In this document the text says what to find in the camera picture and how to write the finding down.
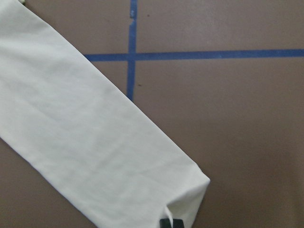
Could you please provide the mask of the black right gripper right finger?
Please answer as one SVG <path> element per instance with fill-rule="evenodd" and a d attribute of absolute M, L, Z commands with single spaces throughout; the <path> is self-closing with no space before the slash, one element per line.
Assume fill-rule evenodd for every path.
<path fill-rule="evenodd" d="M 184 228 L 182 219 L 173 219 L 173 228 Z"/>

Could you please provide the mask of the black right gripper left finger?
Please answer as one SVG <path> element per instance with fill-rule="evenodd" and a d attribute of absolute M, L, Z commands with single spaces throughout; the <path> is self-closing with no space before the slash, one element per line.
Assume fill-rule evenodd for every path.
<path fill-rule="evenodd" d="M 168 218 L 160 219 L 160 228 L 171 228 L 171 222 Z"/>

